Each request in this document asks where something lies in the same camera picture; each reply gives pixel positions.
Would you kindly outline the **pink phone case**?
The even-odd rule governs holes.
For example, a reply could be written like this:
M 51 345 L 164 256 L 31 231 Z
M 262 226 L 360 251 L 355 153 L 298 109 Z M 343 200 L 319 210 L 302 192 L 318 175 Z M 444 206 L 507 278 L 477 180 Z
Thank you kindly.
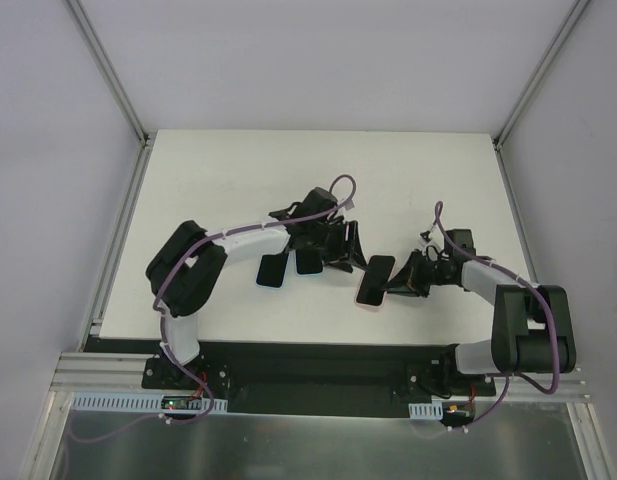
M 381 289 L 359 289 L 355 296 L 355 305 L 368 311 L 377 311 L 384 304 L 385 296 Z

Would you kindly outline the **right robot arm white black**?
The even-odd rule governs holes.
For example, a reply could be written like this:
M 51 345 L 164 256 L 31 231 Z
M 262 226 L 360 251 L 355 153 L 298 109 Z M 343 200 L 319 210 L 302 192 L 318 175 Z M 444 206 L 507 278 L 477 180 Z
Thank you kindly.
M 449 394 L 469 388 L 474 375 L 567 374 L 577 362 L 566 291 L 535 285 L 479 256 L 472 231 L 445 232 L 443 250 L 411 252 L 398 273 L 382 285 L 388 294 L 426 298 L 432 287 L 457 286 L 493 307 L 491 337 L 452 348 L 454 360 L 438 369 L 440 387 Z

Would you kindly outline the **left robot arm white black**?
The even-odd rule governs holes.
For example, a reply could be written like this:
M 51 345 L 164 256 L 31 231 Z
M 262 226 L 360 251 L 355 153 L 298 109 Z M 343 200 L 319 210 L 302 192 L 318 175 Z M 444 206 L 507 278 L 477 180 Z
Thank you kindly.
M 315 187 L 304 200 L 272 211 L 258 223 L 214 234 L 193 220 L 181 223 L 146 268 L 153 307 L 161 316 L 167 380 L 179 389 L 197 382 L 197 313 L 224 268 L 258 258 L 256 284 L 276 289 L 283 285 L 290 255 L 300 275 L 319 274 L 326 267 L 365 270 L 358 223 L 338 213 L 351 202 L 338 202 L 332 192 Z

